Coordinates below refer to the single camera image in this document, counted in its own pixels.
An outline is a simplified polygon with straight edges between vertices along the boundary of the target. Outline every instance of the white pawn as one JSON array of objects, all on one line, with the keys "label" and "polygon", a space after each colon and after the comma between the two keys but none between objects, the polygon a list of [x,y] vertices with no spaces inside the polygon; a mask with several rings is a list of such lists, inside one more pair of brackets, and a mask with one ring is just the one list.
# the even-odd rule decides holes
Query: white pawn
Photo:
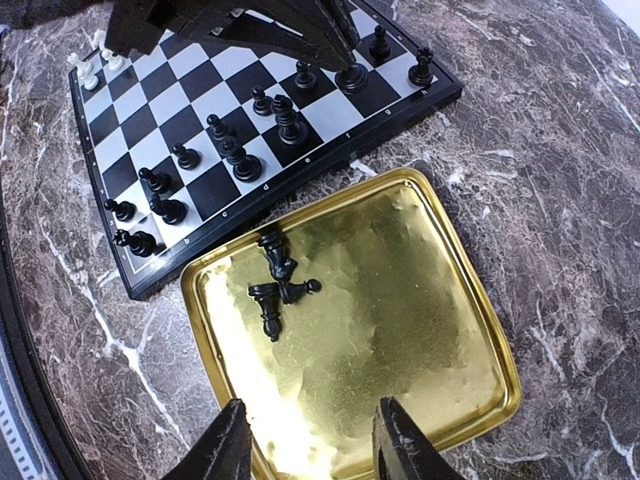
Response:
[{"label": "white pawn", "polygon": [[124,58],[120,55],[114,55],[111,50],[105,48],[102,51],[102,58],[104,58],[107,62],[109,62],[109,70],[112,72],[117,72],[124,65]]},{"label": "white pawn", "polygon": [[80,60],[77,53],[69,55],[67,57],[67,62],[78,69],[78,78],[80,80],[84,80],[89,74],[91,74],[91,72],[93,72],[93,65],[89,62],[83,62]]}]

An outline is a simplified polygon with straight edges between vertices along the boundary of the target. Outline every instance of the chessboard border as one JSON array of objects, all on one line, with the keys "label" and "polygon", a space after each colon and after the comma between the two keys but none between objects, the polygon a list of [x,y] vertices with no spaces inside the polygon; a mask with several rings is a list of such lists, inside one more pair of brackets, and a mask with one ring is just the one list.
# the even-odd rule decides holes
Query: chessboard border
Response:
[{"label": "chessboard border", "polygon": [[[386,16],[370,6],[366,1],[351,1],[378,23],[385,26],[390,33],[393,31],[398,32],[399,35],[395,36],[395,39],[409,52],[416,53],[417,50],[421,48],[421,45],[408,35],[406,31],[393,21],[388,20]],[[92,58],[97,53],[97,50],[94,50],[85,60]],[[352,138],[348,138],[348,135],[342,135],[341,137],[346,136],[347,138],[338,137],[323,144],[313,152],[310,152],[304,161],[299,160],[288,165],[282,172],[264,182],[262,188],[256,188],[254,191],[243,195],[238,201],[228,205],[208,219],[202,219],[202,226],[187,235],[178,244],[159,252],[153,260],[150,260],[145,266],[135,271],[132,268],[131,261],[127,257],[128,252],[123,253],[112,241],[112,237],[118,228],[113,220],[113,216],[110,213],[107,214],[104,208],[101,208],[108,197],[93,153],[94,147],[91,143],[89,125],[86,122],[84,113],[81,87],[78,83],[77,75],[74,75],[75,70],[72,70],[69,73],[69,82],[72,90],[71,97],[91,186],[105,233],[108,233],[107,240],[109,246],[116,259],[120,276],[129,297],[132,300],[147,299],[164,285],[177,278],[182,268],[189,261],[233,238],[236,232],[242,229],[252,217],[267,210],[277,200],[290,194],[333,165],[339,162],[354,160],[365,155],[385,141],[395,137],[403,130],[406,130],[406,128],[412,124],[423,120],[437,110],[460,98],[464,84],[437,60],[434,60],[432,68],[435,69],[434,75],[438,81],[432,84],[428,90],[418,90],[408,97],[399,100],[390,106],[389,109],[368,117],[365,122],[349,130],[348,134],[351,135]],[[425,108],[424,101],[431,103],[429,108]],[[384,133],[381,135],[375,134],[375,130],[382,125],[384,125]],[[276,181],[280,176],[286,176],[286,180]],[[146,271],[149,268],[155,270],[155,272],[147,273]],[[140,281],[132,285],[130,277],[136,277],[138,275],[140,275]]]}]

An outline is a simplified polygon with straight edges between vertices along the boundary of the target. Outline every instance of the tray rim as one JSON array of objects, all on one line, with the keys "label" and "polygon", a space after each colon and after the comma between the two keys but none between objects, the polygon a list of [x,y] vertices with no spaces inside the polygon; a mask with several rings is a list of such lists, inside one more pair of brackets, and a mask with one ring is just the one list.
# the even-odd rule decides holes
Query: tray rim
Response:
[{"label": "tray rim", "polygon": [[[262,231],[278,225],[285,233],[296,226],[306,223],[320,215],[325,215],[342,206],[353,202],[355,199],[370,196],[379,191],[393,187],[397,184],[405,184],[413,188],[422,198],[425,205],[431,209],[436,219],[436,226],[439,227],[443,235],[443,241],[448,243],[449,254],[455,259],[460,273],[467,283],[467,293],[475,301],[480,313],[479,323],[482,321],[484,330],[487,333],[494,356],[500,367],[504,380],[504,396],[502,406],[496,413],[484,414],[470,426],[460,428],[447,438],[434,444],[438,451],[446,451],[467,443],[490,430],[498,427],[509,420],[516,413],[522,401],[522,387],[515,365],[515,360],[509,347],[502,324],[489,300],[489,297],[480,282],[473,264],[469,260],[467,253],[458,237],[451,220],[449,219],[442,203],[436,195],[428,179],[418,170],[401,167],[380,174],[372,179],[366,180],[357,185],[340,190],[326,198],[320,199],[306,205],[294,212],[284,215],[263,226],[260,226],[244,235],[218,247],[200,258],[190,262],[182,272],[180,285],[189,315],[189,321],[194,334],[194,338],[200,352],[200,357],[204,364],[205,371],[211,383],[214,395],[221,407],[224,407],[234,398],[233,386],[224,374],[224,358],[217,345],[215,335],[209,328],[207,313],[203,311],[203,302],[197,299],[197,283],[200,278],[203,264],[214,263],[231,253],[249,247],[257,242]],[[278,480],[273,474],[269,462],[262,454],[255,438],[252,440],[253,451],[253,474],[258,480]],[[370,471],[358,473],[348,477],[349,480],[369,480],[372,479],[373,467]]]}]

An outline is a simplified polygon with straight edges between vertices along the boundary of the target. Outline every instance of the black pawn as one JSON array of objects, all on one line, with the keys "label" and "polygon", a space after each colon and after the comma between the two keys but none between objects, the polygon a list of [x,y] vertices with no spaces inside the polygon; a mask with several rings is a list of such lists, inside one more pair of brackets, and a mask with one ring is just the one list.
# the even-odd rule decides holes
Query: black pawn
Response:
[{"label": "black pawn", "polygon": [[293,110],[293,102],[284,95],[276,95],[272,104],[278,124],[278,138],[291,147],[299,147],[307,141],[309,129],[299,121],[298,113]]},{"label": "black pawn", "polygon": [[360,93],[369,85],[367,67],[356,63],[351,68],[336,73],[336,85],[345,95]]},{"label": "black pawn", "polygon": [[161,200],[157,193],[151,196],[149,207],[153,213],[161,216],[167,225],[177,225],[187,216],[184,203],[179,200]]},{"label": "black pawn", "polygon": [[223,138],[218,144],[218,152],[233,166],[233,176],[241,182],[254,182],[262,175],[260,160],[253,155],[247,155],[247,151],[235,137]]},{"label": "black pawn", "polygon": [[322,290],[322,284],[317,280],[309,280],[301,285],[294,283],[280,284],[280,297],[285,305],[296,303],[300,297],[309,293],[318,293]]},{"label": "black pawn", "polygon": [[391,55],[391,47],[387,41],[387,30],[382,25],[376,27],[373,40],[369,45],[369,53],[378,61],[382,61]]},{"label": "black pawn", "polygon": [[171,187],[171,177],[164,172],[153,173],[148,168],[141,168],[138,175],[147,182],[152,192],[165,193]]},{"label": "black pawn", "polygon": [[257,115],[261,117],[271,115],[271,102],[273,99],[264,93],[262,87],[253,87],[251,89],[251,96],[253,97],[253,111],[256,112]]},{"label": "black pawn", "polygon": [[124,230],[118,230],[113,240],[119,247],[129,247],[131,253],[137,257],[150,256],[157,246],[154,236],[146,232],[136,232],[132,235]]},{"label": "black pawn", "polygon": [[120,222],[128,222],[136,214],[136,206],[129,202],[116,202],[109,199],[104,202],[104,209],[116,215],[116,220]]},{"label": "black pawn", "polygon": [[433,81],[431,73],[431,62],[433,62],[433,52],[429,48],[421,48],[416,55],[418,64],[409,69],[409,80],[418,87],[428,87]]},{"label": "black pawn", "polygon": [[200,165],[200,154],[193,148],[185,148],[181,143],[176,143],[172,151],[178,157],[178,166],[183,170],[193,170]]},{"label": "black pawn", "polygon": [[310,92],[318,86],[318,77],[309,71],[307,62],[296,63],[296,71],[298,72],[293,83],[301,92]]},{"label": "black pawn", "polygon": [[224,137],[235,135],[233,128],[224,123],[217,115],[209,115],[207,117],[207,124],[211,127],[211,130],[213,131],[213,139],[217,142],[222,140]]}]

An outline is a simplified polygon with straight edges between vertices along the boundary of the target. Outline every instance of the white chess piece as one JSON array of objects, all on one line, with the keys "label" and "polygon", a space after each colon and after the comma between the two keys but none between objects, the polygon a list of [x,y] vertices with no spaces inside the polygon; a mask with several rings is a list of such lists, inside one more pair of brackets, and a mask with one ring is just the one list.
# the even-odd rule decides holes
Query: white chess piece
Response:
[{"label": "white chess piece", "polygon": [[78,69],[78,78],[84,80],[91,72],[93,72],[93,65],[89,62],[83,62],[78,57],[77,53],[72,53],[67,57],[67,62]]}]

